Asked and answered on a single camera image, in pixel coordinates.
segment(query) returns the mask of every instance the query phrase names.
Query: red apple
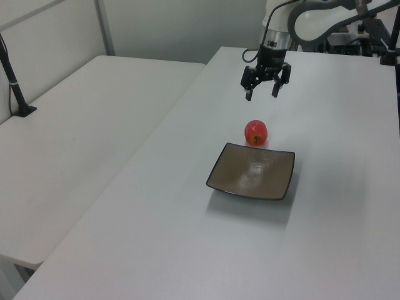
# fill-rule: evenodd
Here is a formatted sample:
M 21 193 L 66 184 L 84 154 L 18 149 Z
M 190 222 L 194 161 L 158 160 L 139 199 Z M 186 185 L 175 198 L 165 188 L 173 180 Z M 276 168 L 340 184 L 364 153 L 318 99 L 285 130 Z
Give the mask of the red apple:
M 268 137 L 267 126 L 262 121 L 253 120 L 244 128 L 244 137 L 252 146 L 261 146 Z

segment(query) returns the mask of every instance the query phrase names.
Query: white wall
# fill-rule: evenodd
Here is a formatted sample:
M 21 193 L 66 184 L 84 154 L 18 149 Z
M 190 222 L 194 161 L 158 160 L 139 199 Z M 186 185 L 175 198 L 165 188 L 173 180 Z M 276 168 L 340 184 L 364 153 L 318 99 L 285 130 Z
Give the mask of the white wall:
M 117 56 L 208 63 L 258 47 L 266 0 L 99 0 Z
M 94 0 L 65 0 L 1 34 L 28 103 L 105 54 Z M 7 118 L 8 80 L 0 67 L 0 124 Z
M 3 0 L 0 1 L 0 29 L 11 23 L 18 23 L 24 16 L 30 15 L 35 11 L 42 11 L 43 7 L 51 6 L 62 0 Z

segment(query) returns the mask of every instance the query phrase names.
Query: table surface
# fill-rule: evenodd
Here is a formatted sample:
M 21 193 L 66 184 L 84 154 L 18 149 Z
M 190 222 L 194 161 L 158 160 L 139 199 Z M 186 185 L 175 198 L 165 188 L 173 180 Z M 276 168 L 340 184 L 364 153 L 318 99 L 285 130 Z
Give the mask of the table surface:
M 394 69 L 289 52 L 278 98 L 247 102 L 242 51 L 219 50 L 15 300 L 398 299 Z M 283 201 L 206 186 L 252 119 L 296 153 Z
M 99 56 L 0 126 L 0 257 L 37 268 L 204 69 Z

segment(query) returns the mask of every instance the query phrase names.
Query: black cable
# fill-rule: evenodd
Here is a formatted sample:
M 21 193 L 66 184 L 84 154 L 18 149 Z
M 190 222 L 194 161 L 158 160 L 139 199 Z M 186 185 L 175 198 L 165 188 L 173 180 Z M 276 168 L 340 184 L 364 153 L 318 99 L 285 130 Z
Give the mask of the black cable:
M 257 54 L 256 54 L 256 56 L 254 56 L 252 59 L 250 59 L 249 61 L 246 59 L 246 58 L 244 58 L 244 55 L 247 53 L 247 52 L 249 52 L 250 51 L 250 49 L 246 49 L 246 50 L 244 50 L 243 51 L 243 53 L 242 53 L 242 59 L 243 59 L 243 61 L 245 62 L 245 63 L 252 63 L 253 61 L 255 61 L 256 60 L 256 58 L 258 57 L 258 52 L 257 52 Z
M 262 45 L 264 45 L 265 39 L 267 38 L 267 32 L 268 32 L 269 22 L 271 22 L 271 18 L 272 18 L 272 16 L 273 16 L 273 14 L 275 13 L 275 11 L 276 11 L 278 8 L 281 8 L 282 6 L 285 6 L 285 5 L 288 5 L 288 4 L 291 4 L 291 3 L 295 3 L 295 2 L 297 2 L 297 1 L 299 1 L 299 0 L 292 0 L 292 1 L 284 2 L 284 3 L 282 3 L 282 4 L 278 5 L 278 6 L 276 6 L 276 7 L 271 11 L 271 13 L 269 14 L 269 17 L 268 17 L 267 25 L 265 26 L 264 36 L 262 37 L 262 42 L 261 42 L 260 47 L 261 47 Z M 258 50 L 256 56 L 254 56 L 251 60 L 247 61 L 247 60 L 245 60 L 244 55 L 245 55 L 248 51 L 249 51 L 249 49 L 244 50 L 244 52 L 242 53 L 242 59 L 243 59 L 243 61 L 244 61 L 245 63 L 252 63 L 252 62 L 255 61 L 256 58 L 258 57 L 259 50 Z
M 292 50 L 293 44 L 294 44 L 294 41 L 292 41 L 292 43 L 290 44 L 289 51 Z
M 357 37 L 356 39 L 353 39 L 352 41 L 349 41 L 345 46 L 348 46 L 351 43 L 354 43 L 356 41 L 361 41 L 362 39 L 367 39 L 367 38 L 366 37 Z
M 8 49 L 7 49 L 7 45 L 6 42 L 4 42 L 3 36 L 0 33 L 0 43 L 2 43 L 2 45 L 4 46 L 4 50 L 6 50 L 6 55 L 8 58 Z M 8 84 L 8 109 L 10 112 L 10 115 L 13 116 L 13 110 L 11 109 L 11 85 Z
M 11 110 L 11 85 L 8 85 L 8 109 L 10 110 L 10 115 L 13 116 L 13 111 Z
M 6 42 L 4 42 L 3 36 L 0 33 L 0 41 L 4 45 L 4 49 L 6 50 L 7 58 L 8 58 L 8 50 L 7 50 L 7 45 Z

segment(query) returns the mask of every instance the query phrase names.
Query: square plate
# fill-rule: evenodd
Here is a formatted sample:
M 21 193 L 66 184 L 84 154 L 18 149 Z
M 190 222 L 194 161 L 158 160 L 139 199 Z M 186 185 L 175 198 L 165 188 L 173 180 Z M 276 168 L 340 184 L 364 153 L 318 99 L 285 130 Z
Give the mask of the square plate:
M 294 152 L 274 151 L 227 143 L 207 186 L 249 198 L 282 200 L 289 188 Z

